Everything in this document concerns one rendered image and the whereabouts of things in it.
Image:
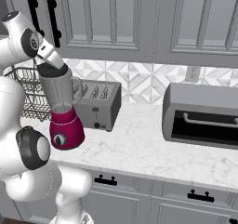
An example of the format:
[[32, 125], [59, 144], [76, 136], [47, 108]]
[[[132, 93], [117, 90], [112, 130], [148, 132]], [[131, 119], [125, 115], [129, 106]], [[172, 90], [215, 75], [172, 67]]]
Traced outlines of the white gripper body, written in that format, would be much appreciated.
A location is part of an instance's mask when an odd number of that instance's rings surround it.
[[60, 69], [64, 65], [64, 61], [58, 52], [51, 46], [41, 46], [38, 49], [37, 56], [57, 69]]

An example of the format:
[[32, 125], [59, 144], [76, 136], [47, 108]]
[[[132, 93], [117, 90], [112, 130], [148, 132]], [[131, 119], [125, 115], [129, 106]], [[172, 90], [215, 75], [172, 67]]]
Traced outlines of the black blender lid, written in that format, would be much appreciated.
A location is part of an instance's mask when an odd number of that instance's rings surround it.
[[45, 78], [61, 77], [62, 75], [67, 73], [68, 66], [66, 64], [63, 64], [60, 69], [57, 69], [47, 62], [44, 62], [37, 66], [37, 71], [40, 76]]

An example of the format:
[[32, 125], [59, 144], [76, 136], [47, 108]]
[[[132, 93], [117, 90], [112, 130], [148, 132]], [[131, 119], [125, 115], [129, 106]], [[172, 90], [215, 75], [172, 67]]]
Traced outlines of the grey blender with crimson base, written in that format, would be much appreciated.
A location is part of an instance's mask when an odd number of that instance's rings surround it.
[[73, 76], [71, 70], [58, 77], [40, 75], [39, 79], [51, 112], [52, 146], [63, 151], [79, 147], [85, 140], [85, 132], [74, 105], [83, 96], [82, 80]]

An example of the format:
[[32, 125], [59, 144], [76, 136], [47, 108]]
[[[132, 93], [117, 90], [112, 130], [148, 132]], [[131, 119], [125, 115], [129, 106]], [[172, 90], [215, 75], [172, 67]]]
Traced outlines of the grey four-slot toaster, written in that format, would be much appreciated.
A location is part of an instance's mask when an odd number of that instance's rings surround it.
[[74, 109], [83, 127], [111, 132], [121, 108], [121, 84], [94, 80], [82, 80], [82, 84], [83, 96]]

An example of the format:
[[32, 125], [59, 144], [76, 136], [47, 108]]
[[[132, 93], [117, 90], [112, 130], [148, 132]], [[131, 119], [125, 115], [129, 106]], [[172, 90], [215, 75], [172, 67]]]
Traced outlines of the grey drawer front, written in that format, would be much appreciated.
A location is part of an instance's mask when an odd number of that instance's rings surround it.
[[[210, 196], [215, 198], [214, 203], [204, 202], [189, 199], [187, 193], [191, 190], [195, 190], [198, 194], [204, 194], [206, 191], [209, 192]], [[206, 204], [220, 208], [227, 208], [234, 211], [238, 211], [238, 193], [230, 191], [219, 191], [210, 188], [202, 188], [191, 185], [182, 185], [171, 182], [166, 182], [163, 187], [162, 196], [165, 198], [178, 199], [195, 204]]]
[[[142, 195], [149, 195], [151, 193], [151, 181], [146, 178], [137, 178], [131, 176], [125, 176], [115, 173], [107, 173], [103, 171], [90, 170], [89, 173], [93, 178], [93, 190], [94, 191], [104, 191], [108, 193], [135, 193]], [[96, 183], [94, 178], [97, 178], [99, 175], [103, 175], [104, 178], [110, 179], [115, 177], [117, 181], [116, 186], [106, 185]]]

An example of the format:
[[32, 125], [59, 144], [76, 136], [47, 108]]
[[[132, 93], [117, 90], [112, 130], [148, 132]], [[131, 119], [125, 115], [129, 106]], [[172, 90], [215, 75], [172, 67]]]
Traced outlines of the grey toaster oven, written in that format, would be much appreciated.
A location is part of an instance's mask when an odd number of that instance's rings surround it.
[[238, 88], [171, 83], [162, 131], [167, 141], [238, 150]]

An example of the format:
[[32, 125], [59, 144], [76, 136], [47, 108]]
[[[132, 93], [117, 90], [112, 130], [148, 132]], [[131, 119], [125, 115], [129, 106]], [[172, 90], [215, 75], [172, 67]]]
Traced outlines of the grey base cupboard door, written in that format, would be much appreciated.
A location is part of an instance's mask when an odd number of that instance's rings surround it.
[[157, 224], [231, 224], [230, 218], [238, 217], [180, 205], [161, 204]]
[[146, 224], [149, 196], [95, 189], [82, 203], [95, 224]]

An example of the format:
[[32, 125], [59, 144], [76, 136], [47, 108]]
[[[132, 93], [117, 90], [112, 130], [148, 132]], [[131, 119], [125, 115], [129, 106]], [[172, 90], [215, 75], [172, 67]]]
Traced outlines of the white wall outlet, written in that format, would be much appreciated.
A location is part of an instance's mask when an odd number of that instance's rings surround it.
[[189, 83], [197, 83], [200, 76], [200, 66], [188, 66], [185, 81]]

